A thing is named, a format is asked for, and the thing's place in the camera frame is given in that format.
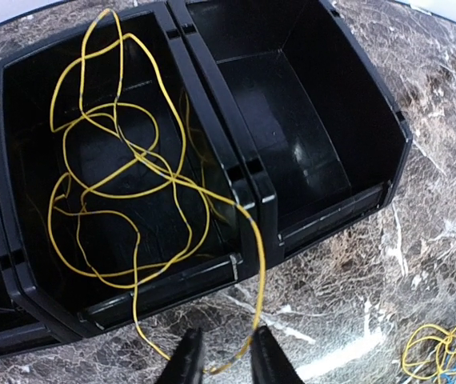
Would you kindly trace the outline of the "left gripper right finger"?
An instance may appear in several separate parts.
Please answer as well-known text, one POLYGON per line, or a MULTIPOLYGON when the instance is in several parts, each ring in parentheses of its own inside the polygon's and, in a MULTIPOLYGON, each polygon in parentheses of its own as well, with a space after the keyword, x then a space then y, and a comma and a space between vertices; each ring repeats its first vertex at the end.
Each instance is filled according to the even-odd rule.
POLYGON ((253 333, 250 359, 253 383, 304 383, 267 326, 253 333))

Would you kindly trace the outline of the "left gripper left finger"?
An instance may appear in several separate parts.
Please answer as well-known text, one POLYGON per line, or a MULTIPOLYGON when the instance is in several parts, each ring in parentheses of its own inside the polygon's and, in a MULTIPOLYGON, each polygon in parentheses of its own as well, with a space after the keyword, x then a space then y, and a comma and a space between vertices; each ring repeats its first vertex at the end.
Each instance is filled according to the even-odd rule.
POLYGON ((155 383, 200 384, 204 365, 203 332, 199 328, 188 329, 155 383))

